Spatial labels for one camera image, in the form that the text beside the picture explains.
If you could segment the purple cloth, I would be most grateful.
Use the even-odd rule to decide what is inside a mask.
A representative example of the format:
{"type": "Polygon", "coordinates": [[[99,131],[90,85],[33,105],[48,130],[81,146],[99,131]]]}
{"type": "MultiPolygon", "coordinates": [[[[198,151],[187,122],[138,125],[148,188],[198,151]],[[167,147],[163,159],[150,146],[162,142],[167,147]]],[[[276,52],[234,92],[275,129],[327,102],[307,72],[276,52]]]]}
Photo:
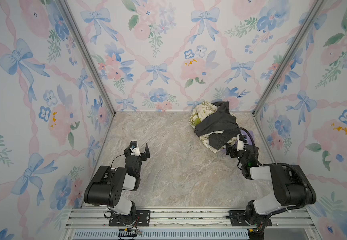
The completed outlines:
{"type": "MultiPolygon", "coordinates": [[[[249,150],[251,153],[254,152],[253,150],[253,146],[256,147],[255,151],[258,154],[258,146],[255,143],[255,138],[254,138],[254,134],[253,131],[251,130],[241,130],[241,137],[242,140],[244,142],[244,150],[249,150]]],[[[223,153],[225,153],[226,155],[231,155],[233,152],[233,155],[235,155],[235,153],[238,152],[238,150],[236,149],[236,142],[231,145],[231,144],[226,144],[223,148],[220,149],[223,153]]]]}

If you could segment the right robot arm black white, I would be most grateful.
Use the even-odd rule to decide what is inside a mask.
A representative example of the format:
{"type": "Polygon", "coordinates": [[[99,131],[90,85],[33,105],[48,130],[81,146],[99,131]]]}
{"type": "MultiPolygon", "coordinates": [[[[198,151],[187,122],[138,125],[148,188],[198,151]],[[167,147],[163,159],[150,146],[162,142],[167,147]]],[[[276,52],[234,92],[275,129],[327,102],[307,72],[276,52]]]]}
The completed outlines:
{"type": "Polygon", "coordinates": [[[247,145],[226,146],[226,155],[238,159],[238,168],[247,180],[269,181],[272,192],[248,202],[243,212],[229,211],[226,219],[232,223],[253,227],[252,233],[261,234],[270,225],[270,218],[292,210],[304,208],[316,202],[316,193],[299,165],[286,163],[261,164],[258,148],[247,145]]]}

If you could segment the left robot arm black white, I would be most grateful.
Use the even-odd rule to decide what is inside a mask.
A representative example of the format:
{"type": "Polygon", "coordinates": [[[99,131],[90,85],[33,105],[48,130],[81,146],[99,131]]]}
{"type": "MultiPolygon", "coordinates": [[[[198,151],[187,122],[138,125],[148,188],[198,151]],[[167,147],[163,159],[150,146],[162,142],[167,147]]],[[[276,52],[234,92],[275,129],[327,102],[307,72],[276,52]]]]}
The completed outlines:
{"type": "Polygon", "coordinates": [[[131,141],[124,150],[125,166],[100,166],[84,193],[84,202],[106,207],[104,217],[110,227],[147,227],[149,210],[137,210],[133,201],[122,196],[122,191],[136,191],[141,182],[142,162],[151,157],[148,145],[142,153],[137,141],[131,141]]]}

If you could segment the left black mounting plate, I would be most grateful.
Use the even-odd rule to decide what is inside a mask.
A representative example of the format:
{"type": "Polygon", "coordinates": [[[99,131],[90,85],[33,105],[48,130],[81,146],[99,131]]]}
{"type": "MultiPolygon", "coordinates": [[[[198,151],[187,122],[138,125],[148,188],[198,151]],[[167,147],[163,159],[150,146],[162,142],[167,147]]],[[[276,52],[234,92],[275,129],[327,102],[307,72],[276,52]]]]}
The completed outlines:
{"type": "Polygon", "coordinates": [[[131,210],[127,216],[111,213],[108,217],[107,212],[105,218],[109,219],[110,227],[148,227],[151,219],[151,211],[149,210],[131,210]]]}

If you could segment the black mounting plate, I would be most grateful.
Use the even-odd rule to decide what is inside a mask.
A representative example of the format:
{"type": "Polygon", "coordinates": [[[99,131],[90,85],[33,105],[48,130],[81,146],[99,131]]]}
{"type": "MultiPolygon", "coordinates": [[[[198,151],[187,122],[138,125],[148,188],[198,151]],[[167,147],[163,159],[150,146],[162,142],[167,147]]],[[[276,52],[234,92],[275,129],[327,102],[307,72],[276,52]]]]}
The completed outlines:
{"type": "Polygon", "coordinates": [[[151,219],[151,211],[149,210],[131,210],[127,216],[111,213],[108,217],[107,212],[105,218],[109,219],[110,227],[148,227],[151,219]]]}
{"type": "Polygon", "coordinates": [[[255,212],[246,213],[246,211],[241,210],[230,210],[225,218],[230,220],[233,227],[257,228],[262,226],[266,216],[258,215],[255,212]]]}

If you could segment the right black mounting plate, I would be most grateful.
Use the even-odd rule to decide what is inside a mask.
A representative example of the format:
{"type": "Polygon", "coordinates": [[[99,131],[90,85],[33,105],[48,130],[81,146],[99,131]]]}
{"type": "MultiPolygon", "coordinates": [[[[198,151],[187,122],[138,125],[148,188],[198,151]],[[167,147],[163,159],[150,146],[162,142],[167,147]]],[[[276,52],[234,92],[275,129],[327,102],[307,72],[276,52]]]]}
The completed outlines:
{"type": "Polygon", "coordinates": [[[266,216],[258,215],[255,212],[246,213],[246,211],[241,210],[230,210],[225,218],[230,220],[233,227],[257,228],[262,226],[266,216]]]}

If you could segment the white ventilation grille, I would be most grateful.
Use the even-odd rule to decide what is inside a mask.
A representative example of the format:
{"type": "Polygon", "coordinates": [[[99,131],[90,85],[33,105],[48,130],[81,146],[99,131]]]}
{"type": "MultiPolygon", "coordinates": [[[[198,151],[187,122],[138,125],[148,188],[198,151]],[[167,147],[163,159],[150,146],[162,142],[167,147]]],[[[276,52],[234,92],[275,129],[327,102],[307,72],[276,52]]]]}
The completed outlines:
{"type": "Polygon", "coordinates": [[[119,230],[76,230],[72,240],[249,240],[246,229],[143,229],[139,234],[119,230]]]}

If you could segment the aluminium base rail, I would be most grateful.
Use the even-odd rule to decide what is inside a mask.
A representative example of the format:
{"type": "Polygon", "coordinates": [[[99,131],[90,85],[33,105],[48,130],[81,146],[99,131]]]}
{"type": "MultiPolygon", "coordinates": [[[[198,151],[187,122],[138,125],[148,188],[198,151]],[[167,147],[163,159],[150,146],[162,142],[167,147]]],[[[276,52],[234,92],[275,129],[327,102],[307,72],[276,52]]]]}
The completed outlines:
{"type": "Polygon", "coordinates": [[[226,219],[230,210],[243,208],[208,207],[139,207],[137,210],[151,211],[148,227],[110,227],[102,207],[86,206],[73,209],[62,232],[62,240],[72,240],[76,230],[119,230],[139,234],[143,229],[246,229],[249,240],[320,240],[317,228],[306,209],[285,212],[270,218],[262,236],[254,236],[253,227],[233,227],[226,219]]]}

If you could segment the left aluminium corner post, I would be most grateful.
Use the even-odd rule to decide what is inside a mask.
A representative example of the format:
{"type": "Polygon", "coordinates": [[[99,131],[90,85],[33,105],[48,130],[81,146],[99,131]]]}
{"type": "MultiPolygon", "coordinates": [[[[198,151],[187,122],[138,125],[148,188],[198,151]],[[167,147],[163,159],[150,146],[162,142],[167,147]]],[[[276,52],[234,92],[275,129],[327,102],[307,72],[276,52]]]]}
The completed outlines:
{"type": "Polygon", "coordinates": [[[115,117],[116,111],[114,110],[114,108],[110,102],[110,98],[106,92],[105,85],[103,84],[103,82],[99,76],[98,70],[94,66],[93,59],[89,53],[89,50],[87,48],[86,43],[84,42],[83,35],[81,34],[81,31],[79,30],[79,27],[78,27],[78,25],[75,21],[75,18],[71,12],[71,9],[68,5],[68,2],[64,1],[64,0],[56,0],[56,4],[61,9],[61,14],[65,18],[66,24],[71,30],[71,33],[72,33],[72,35],[76,41],[77,47],[78,47],[80,53],[82,54],[83,60],[85,61],[90,73],[92,74],[94,82],[98,86],[99,92],[104,99],[104,103],[108,107],[108,109],[111,113],[111,116],[115,117]]]}

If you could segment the aluminium corner post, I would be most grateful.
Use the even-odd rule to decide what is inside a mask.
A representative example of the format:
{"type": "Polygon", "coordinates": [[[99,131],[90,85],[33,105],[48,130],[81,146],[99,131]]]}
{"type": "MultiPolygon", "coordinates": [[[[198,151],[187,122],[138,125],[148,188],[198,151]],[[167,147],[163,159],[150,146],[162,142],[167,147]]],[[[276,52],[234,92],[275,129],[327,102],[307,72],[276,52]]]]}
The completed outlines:
{"type": "Polygon", "coordinates": [[[80,53],[82,54],[83,60],[85,61],[90,73],[92,74],[94,82],[98,86],[99,92],[104,99],[104,103],[108,107],[108,109],[111,113],[111,116],[115,117],[116,111],[114,110],[114,108],[110,102],[110,98],[106,92],[105,85],[103,84],[103,82],[99,76],[98,70],[94,66],[93,59],[89,53],[89,50],[87,48],[86,43],[84,42],[83,35],[81,34],[81,31],[79,30],[79,27],[78,27],[78,25],[75,21],[75,18],[71,12],[71,9],[68,5],[68,2],[64,1],[64,0],[56,0],[56,4],[61,9],[61,14],[65,18],[66,24],[71,30],[71,33],[72,33],[72,35],[76,41],[77,47],[78,47],[80,53]]]}
{"type": "Polygon", "coordinates": [[[269,81],[268,86],[263,92],[263,95],[259,98],[258,104],[252,111],[252,114],[254,117],[257,117],[259,115],[260,111],[262,110],[265,104],[265,101],[268,99],[271,91],[274,89],[275,85],[277,84],[277,81],[280,79],[281,75],[285,71],[289,62],[292,60],[292,58],[298,51],[300,43],[306,37],[307,32],[311,28],[313,22],[316,20],[324,4],[325,4],[324,0],[318,0],[318,1],[312,2],[312,5],[304,18],[304,22],[298,28],[296,35],[294,36],[294,39],[292,40],[291,44],[289,45],[287,51],[285,52],[283,56],[283,60],[279,64],[278,70],[276,70],[275,73],[273,74],[271,80],[269,81]]]}

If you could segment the right aluminium corner post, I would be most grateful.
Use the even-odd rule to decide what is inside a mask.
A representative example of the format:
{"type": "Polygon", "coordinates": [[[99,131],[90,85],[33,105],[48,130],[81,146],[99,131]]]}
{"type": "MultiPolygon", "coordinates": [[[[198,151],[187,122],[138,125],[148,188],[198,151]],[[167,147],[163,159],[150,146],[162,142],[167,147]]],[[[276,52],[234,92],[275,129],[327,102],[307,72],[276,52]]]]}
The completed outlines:
{"type": "Polygon", "coordinates": [[[275,73],[273,74],[271,80],[269,81],[268,86],[263,92],[263,95],[259,98],[258,104],[252,111],[252,114],[254,117],[257,117],[259,115],[260,111],[262,110],[265,104],[265,101],[268,99],[271,91],[274,89],[275,85],[277,84],[277,81],[280,79],[281,75],[285,71],[289,62],[292,60],[292,58],[298,51],[300,43],[306,37],[307,32],[311,28],[313,22],[316,20],[324,4],[325,4],[324,0],[318,0],[318,1],[312,2],[312,5],[304,18],[304,22],[298,28],[296,35],[294,36],[294,39],[292,40],[291,44],[289,45],[287,51],[285,52],[283,56],[283,60],[279,64],[278,70],[276,70],[275,73]]]}

